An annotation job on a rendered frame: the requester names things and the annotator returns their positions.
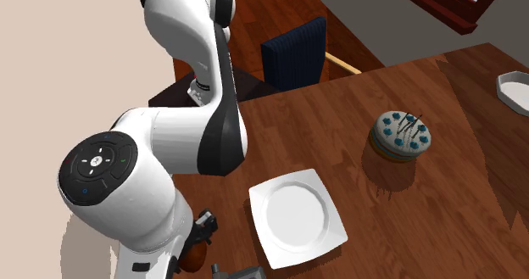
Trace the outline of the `white square plate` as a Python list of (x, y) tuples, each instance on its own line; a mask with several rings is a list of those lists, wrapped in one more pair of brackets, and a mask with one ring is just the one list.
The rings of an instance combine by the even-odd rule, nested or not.
[(248, 189), (253, 223), (273, 270), (300, 265), (347, 242), (341, 217), (314, 169)]

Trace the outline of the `cake with blue decorations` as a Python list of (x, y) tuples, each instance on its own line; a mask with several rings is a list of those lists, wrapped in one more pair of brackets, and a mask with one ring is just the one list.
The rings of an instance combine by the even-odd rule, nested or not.
[(376, 119), (370, 128), (369, 142), (384, 159), (407, 163), (430, 147), (432, 135), (420, 115), (394, 110)]

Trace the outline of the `dark blue chair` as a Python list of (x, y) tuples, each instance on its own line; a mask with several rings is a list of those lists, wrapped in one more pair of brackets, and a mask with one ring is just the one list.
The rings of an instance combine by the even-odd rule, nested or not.
[(361, 71), (326, 51), (326, 19), (317, 17), (260, 44), (264, 81), (282, 92), (320, 82), (325, 60), (358, 75)]

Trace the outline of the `white oval dish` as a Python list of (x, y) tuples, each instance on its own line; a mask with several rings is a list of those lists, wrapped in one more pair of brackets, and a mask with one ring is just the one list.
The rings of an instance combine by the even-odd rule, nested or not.
[(529, 117), (529, 73), (511, 71), (496, 80), (497, 96), (517, 114)]

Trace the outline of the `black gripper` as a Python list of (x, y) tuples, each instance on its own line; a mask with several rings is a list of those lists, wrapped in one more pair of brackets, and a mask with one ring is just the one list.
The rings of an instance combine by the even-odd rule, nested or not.
[[(175, 273), (180, 274), (182, 272), (179, 266), (179, 259), (182, 255), (185, 255), (194, 244), (206, 242), (210, 245), (210, 238), (217, 230), (218, 223), (215, 215), (210, 209), (204, 209), (194, 221), (190, 235), (183, 244), (179, 256), (176, 256), (175, 254), (170, 256), (166, 279), (172, 279)], [(261, 266), (249, 266), (245, 269), (228, 274), (226, 272), (221, 272), (219, 266), (213, 264), (211, 265), (211, 271), (212, 279), (266, 279), (265, 272)]]

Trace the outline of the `brown wooden table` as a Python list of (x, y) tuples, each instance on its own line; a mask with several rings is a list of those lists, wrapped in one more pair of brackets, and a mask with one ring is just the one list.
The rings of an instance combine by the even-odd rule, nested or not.
[[(241, 104), (248, 155), (227, 177), (176, 176), (219, 229), (206, 262), (267, 265), (248, 189), (314, 169), (348, 240), (267, 279), (529, 279), (529, 118), (496, 93), (524, 65), (489, 43)], [(387, 111), (421, 116), (430, 147), (407, 163), (376, 153)]]

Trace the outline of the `brown round object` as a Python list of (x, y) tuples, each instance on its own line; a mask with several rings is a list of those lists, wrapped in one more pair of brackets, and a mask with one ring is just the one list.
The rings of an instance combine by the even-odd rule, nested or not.
[(194, 273), (199, 271), (207, 255), (207, 243), (202, 241), (194, 244), (185, 255), (179, 259), (179, 266), (182, 271)]

